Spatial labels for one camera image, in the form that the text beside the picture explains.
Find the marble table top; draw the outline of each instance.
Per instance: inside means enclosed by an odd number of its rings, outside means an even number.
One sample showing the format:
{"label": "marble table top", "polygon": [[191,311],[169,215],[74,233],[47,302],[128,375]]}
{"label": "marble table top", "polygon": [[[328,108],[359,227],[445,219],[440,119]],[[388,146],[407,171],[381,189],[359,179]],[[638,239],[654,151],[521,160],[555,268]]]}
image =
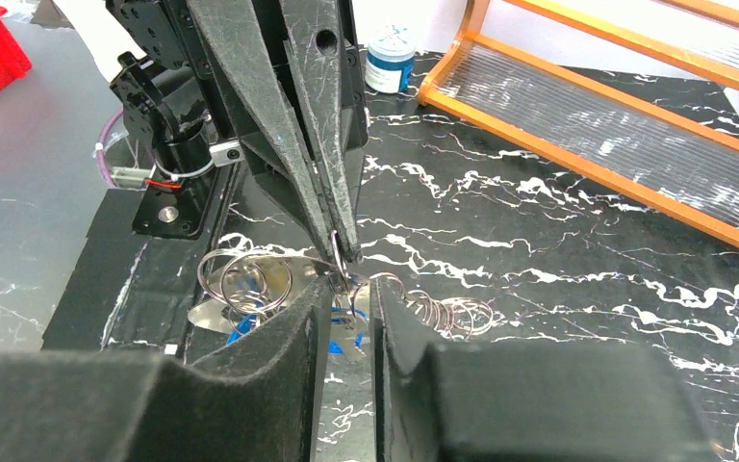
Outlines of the marble table top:
{"label": "marble table top", "polygon": [[[368,93],[358,207],[366,262],[355,270],[391,271],[440,298],[489,301],[491,342],[650,345],[698,397],[724,459],[739,460],[739,250],[419,107],[417,85],[438,59],[419,56],[405,94]],[[575,70],[739,138],[739,118],[715,84]],[[249,178],[229,212],[220,246],[313,253]],[[194,329],[188,361],[223,342]],[[333,356],[327,375],[319,460],[374,460],[369,362]]]}

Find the jar lid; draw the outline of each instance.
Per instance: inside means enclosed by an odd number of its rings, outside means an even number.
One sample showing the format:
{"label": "jar lid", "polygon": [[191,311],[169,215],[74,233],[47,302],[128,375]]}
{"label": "jar lid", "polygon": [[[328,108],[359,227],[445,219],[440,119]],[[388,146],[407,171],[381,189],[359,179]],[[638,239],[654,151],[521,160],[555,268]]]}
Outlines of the jar lid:
{"label": "jar lid", "polygon": [[370,53],[380,60],[400,62],[415,56],[415,44],[406,27],[383,27],[369,43]]}

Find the red wire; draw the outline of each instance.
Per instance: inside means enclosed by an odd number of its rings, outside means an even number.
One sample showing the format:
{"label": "red wire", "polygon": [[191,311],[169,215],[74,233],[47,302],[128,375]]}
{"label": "red wire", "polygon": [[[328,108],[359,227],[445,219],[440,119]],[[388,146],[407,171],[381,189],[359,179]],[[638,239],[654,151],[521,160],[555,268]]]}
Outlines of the red wire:
{"label": "red wire", "polygon": [[157,180],[152,180],[151,178],[146,178],[145,183],[147,185],[159,186],[161,188],[168,188],[170,190],[179,190],[181,188],[180,185],[173,183],[171,181],[157,181]]}

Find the gray floor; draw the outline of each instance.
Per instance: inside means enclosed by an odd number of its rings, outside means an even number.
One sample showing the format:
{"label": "gray floor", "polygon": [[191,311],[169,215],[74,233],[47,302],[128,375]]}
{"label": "gray floor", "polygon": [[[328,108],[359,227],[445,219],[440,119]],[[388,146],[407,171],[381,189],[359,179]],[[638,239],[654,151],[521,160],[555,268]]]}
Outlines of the gray floor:
{"label": "gray floor", "polygon": [[0,92],[0,350],[35,350],[106,190],[91,152],[119,103],[74,31],[8,27],[34,68]]}

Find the metal mesh panel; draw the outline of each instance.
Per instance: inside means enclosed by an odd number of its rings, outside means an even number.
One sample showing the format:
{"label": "metal mesh panel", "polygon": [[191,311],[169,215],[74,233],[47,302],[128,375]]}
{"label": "metal mesh panel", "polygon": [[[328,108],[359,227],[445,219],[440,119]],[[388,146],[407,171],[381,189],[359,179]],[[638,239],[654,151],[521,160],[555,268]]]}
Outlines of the metal mesh panel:
{"label": "metal mesh panel", "polygon": [[554,0],[629,31],[739,69],[739,29],[655,0]]}
{"label": "metal mesh panel", "polygon": [[739,228],[739,152],[482,45],[438,90]]}

